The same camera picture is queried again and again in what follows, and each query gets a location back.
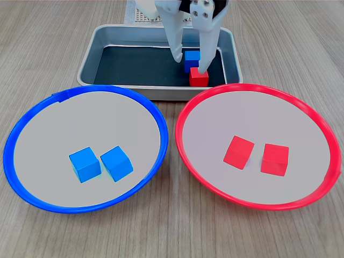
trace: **cube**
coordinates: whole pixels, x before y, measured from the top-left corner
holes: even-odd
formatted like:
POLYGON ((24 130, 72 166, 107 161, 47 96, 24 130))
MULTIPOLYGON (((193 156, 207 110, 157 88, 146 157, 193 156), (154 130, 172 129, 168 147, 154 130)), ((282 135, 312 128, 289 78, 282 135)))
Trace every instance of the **cube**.
POLYGON ((189 76, 190 86, 192 87, 207 87, 209 83, 208 72, 200 74, 198 72, 198 67, 192 67, 189 76))
POLYGON ((235 135, 227 150, 224 162, 243 170, 251 156, 253 147, 254 143, 235 135))
POLYGON ((186 73, 190 72, 191 67, 198 67, 200 61, 200 51, 185 51, 184 69, 186 73))
POLYGON ((103 154, 101 159, 115 182, 134 171, 130 159, 119 146, 103 154))
POLYGON ((90 147, 82 149, 74 154, 70 154, 69 159, 73 170, 84 183, 102 173, 101 164, 90 147))
POLYGON ((289 147, 265 144, 261 172, 284 176, 288 166, 289 147))

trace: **silver tray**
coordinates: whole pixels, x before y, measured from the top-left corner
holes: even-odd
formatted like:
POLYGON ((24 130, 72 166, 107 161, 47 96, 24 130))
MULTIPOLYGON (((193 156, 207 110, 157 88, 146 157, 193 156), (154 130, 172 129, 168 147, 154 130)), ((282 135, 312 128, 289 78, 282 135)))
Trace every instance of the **silver tray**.
MULTIPOLYGON (((198 31, 191 26, 184 27, 182 44, 183 48, 199 48, 198 31)), ((77 74, 77 81, 80 85, 94 84, 103 49, 109 46, 169 47, 163 26, 111 24, 99 26, 92 34, 85 57, 77 74)), ((217 49, 221 55, 225 83, 242 83, 238 56, 231 31, 221 28, 217 49)), ((211 89, 211 87, 190 86, 114 85, 134 90, 154 101, 188 101, 200 92, 211 89)))

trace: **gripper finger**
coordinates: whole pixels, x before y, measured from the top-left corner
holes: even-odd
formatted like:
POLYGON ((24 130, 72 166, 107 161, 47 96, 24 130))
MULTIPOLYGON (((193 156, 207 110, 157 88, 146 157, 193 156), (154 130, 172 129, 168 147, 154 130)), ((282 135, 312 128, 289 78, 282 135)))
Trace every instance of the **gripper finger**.
POLYGON ((182 61, 182 37, 183 37, 183 16, 184 13, 179 11, 181 1, 155 1, 155 6, 161 17, 170 46, 172 56, 177 63, 182 61))
POLYGON ((215 58, 223 18, 228 5, 215 17, 213 0, 193 0, 190 4, 192 27, 199 31, 200 61, 198 72, 207 71, 215 58))

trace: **wooden table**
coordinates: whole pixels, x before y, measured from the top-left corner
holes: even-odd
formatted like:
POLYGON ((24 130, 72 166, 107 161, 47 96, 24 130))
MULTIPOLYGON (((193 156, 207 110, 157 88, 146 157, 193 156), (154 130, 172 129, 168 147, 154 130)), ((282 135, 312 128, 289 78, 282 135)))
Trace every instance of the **wooden table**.
MULTIPOLYGON (((91 34, 124 20, 125 1, 0 1, 0 147, 51 94, 78 86, 91 34)), ((344 2, 238 1, 223 27, 235 36, 244 81, 306 101, 344 150, 344 2)), ((94 213, 66 215, 24 202, 0 173, 0 257, 335 258, 344 253, 344 179, 290 212, 228 202, 190 175, 174 129, 184 103, 157 103, 170 145, 139 193, 94 213)))

